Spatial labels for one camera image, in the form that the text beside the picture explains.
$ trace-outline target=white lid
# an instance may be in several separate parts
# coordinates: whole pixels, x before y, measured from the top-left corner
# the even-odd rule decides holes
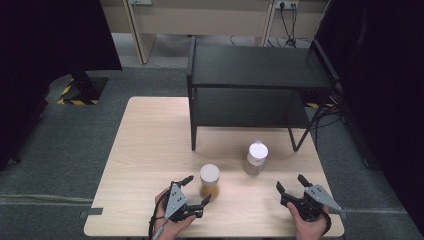
[[[200,178],[205,185],[215,185],[219,179],[219,168],[213,164],[206,164],[200,169]]]
[[[260,141],[256,141],[249,147],[249,153],[256,159],[264,159],[268,155],[268,148]]]

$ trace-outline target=wrist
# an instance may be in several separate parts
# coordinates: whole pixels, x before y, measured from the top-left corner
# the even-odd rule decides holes
[[[296,234],[296,240],[321,240],[321,236],[317,237],[317,236],[305,236],[302,234]]]
[[[174,240],[176,238],[177,234],[163,231],[162,234],[159,236],[158,240]]]

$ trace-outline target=glass jar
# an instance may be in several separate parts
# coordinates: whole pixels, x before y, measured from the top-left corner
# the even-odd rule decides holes
[[[200,196],[205,198],[211,195],[211,201],[215,200],[219,195],[219,168],[213,164],[206,164],[200,169]]]
[[[250,175],[258,175],[265,164],[268,155],[268,148],[260,140],[256,140],[249,147],[247,161],[244,163],[244,170]]]

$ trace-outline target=black cable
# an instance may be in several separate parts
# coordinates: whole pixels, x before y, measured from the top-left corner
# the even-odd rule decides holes
[[[294,9],[292,11],[292,31],[291,31],[290,34],[289,34],[289,31],[287,30],[286,21],[284,20],[284,16],[283,16],[284,7],[285,7],[284,3],[281,2],[280,3],[280,15],[281,15],[281,19],[283,20],[284,30],[286,31],[287,38],[288,38],[286,43],[284,44],[283,48],[286,47],[286,45],[289,45],[289,46],[296,48],[296,40],[294,39],[294,29],[295,29],[295,25],[296,25],[296,21],[297,21],[297,7],[296,7],[296,4],[292,4],[292,7]]]
[[[324,236],[324,234],[326,234],[328,230],[330,230],[332,223],[331,223],[330,216],[323,209],[321,209],[321,214],[324,216],[325,220],[327,221],[327,225],[325,226],[324,233],[322,234]]]
[[[153,211],[153,216],[150,218],[150,222],[149,222],[149,239],[152,239],[153,237],[153,227],[155,226],[156,219],[163,218],[163,217],[158,217],[158,218],[156,217],[156,214],[158,213],[158,207],[160,203],[162,202],[162,200],[169,196],[170,191],[171,190],[168,190],[166,193],[164,193],[159,198],[158,202],[156,203],[155,210]]]
[[[269,43],[269,45],[271,45],[271,47],[274,47],[274,45],[272,45],[272,43],[271,43],[271,41],[269,41],[269,39],[268,39],[268,43]]]
[[[329,108],[325,109],[325,110],[324,110],[324,112],[320,113],[320,114],[318,115],[317,119],[315,120],[315,127],[312,127],[312,128],[311,128],[311,130],[315,129],[315,149],[316,149],[316,150],[318,150],[318,128],[320,128],[320,127],[325,127],[325,126],[328,126],[328,125],[330,125],[330,124],[333,124],[333,123],[335,123],[335,122],[339,121],[341,118],[339,118],[339,119],[337,119],[337,120],[335,120],[335,121],[333,121],[333,122],[331,122],[331,123],[329,123],[329,124],[322,125],[322,126],[319,126],[319,121],[321,120],[321,118],[323,118],[323,117],[325,117],[325,116],[340,113],[340,111],[338,111],[338,112],[330,112],[330,113],[327,113],[327,112],[328,112],[328,111],[330,111],[330,110],[331,110],[331,111],[335,111],[335,110],[337,110],[337,109],[338,109],[338,105],[337,105],[337,104],[334,104],[333,106],[331,106],[331,107],[329,107]]]
[[[278,41],[278,37],[275,37],[275,39],[277,40],[278,46],[282,47],[280,41]]]
[[[234,44],[234,42],[233,42],[233,37],[234,37],[234,36],[231,36],[231,37],[230,37],[230,41],[231,41],[231,43],[232,43],[233,45],[235,45],[235,44]]]

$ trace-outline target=black metal shelf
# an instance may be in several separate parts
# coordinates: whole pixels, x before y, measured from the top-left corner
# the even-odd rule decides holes
[[[197,126],[306,128],[309,119],[293,90],[198,88]]]
[[[198,126],[288,128],[297,151],[338,79],[318,43],[309,49],[196,46],[187,67],[192,150]],[[320,91],[309,121],[300,92]],[[303,128],[295,143],[291,128]]]

